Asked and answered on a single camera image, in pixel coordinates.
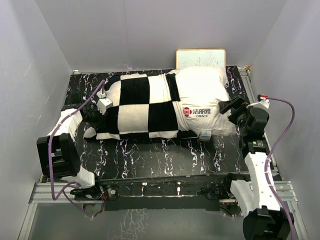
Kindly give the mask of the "white pillow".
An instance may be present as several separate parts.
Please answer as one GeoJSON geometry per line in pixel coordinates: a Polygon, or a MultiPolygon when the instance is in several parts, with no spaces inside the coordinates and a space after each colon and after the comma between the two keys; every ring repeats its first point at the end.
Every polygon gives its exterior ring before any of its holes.
{"type": "Polygon", "coordinates": [[[186,67],[171,70],[167,76],[174,77],[177,86],[179,100],[173,106],[179,131],[202,139],[236,134],[235,124],[228,119],[231,111],[221,114],[219,109],[219,102],[230,100],[224,67],[186,67]]]}

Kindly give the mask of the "black white checkered pillowcase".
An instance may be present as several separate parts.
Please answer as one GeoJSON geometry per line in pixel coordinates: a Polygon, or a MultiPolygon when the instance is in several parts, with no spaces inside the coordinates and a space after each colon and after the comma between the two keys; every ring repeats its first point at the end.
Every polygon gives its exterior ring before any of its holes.
{"type": "Polygon", "coordinates": [[[179,100],[176,80],[168,73],[129,74],[108,78],[100,90],[113,101],[104,124],[91,127],[84,138],[97,140],[190,139],[192,131],[180,131],[174,103],[179,100]]]}

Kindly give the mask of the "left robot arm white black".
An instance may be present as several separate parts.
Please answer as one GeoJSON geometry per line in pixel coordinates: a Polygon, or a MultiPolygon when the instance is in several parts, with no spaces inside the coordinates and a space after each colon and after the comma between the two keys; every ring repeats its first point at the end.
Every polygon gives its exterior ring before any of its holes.
{"type": "Polygon", "coordinates": [[[91,127],[101,124],[104,116],[96,104],[87,103],[80,111],[75,112],[85,102],[80,92],[71,93],[61,109],[60,118],[47,136],[36,141],[41,170],[44,176],[50,176],[49,157],[51,157],[53,177],[69,183],[76,182],[93,200],[103,195],[102,185],[96,183],[95,174],[81,166],[81,160],[74,144],[77,128],[81,122],[91,127]]]}

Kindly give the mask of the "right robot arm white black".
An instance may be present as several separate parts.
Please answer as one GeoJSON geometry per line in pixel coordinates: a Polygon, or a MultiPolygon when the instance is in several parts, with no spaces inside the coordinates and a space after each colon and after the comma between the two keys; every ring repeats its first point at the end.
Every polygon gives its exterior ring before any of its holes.
{"type": "Polygon", "coordinates": [[[295,239],[294,217],[278,195],[271,171],[271,155],[265,138],[269,121],[269,99],[259,95],[248,104],[241,97],[219,102],[219,112],[231,112],[228,120],[239,129],[239,148],[250,177],[230,173],[223,182],[223,194],[235,198],[244,217],[247,240],[295,239]]]}

